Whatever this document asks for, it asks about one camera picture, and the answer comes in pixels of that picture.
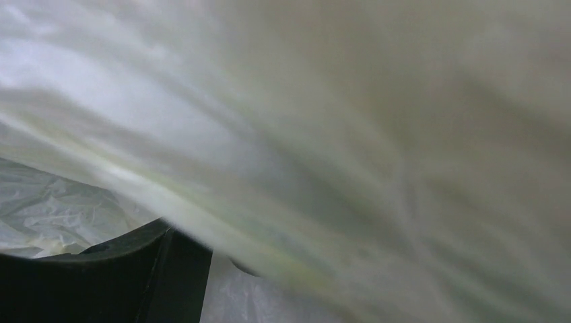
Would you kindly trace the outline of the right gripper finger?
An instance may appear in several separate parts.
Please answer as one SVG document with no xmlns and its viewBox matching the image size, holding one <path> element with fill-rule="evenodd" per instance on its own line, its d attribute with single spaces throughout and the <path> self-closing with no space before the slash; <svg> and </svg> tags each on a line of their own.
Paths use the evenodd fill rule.
<svg viewBox="0 0 571 323">
<path fill-rule="evenodd" d="M 212 253 L 155 220 L 80 254 L 1 256 L 2 322 L 198 322 Z"/>
</svg>

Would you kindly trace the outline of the light green plastic bag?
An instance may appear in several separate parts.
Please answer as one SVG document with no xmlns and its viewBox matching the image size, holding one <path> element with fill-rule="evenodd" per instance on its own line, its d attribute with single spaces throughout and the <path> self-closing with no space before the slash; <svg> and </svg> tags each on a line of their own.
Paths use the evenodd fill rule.
<svg viewBox="0 0 571 323">
<path fill-rule="evenodd" d="M 352 321 L 570 321 L 569 1 L 2 1 L 1 130 Z"/>
</svg>

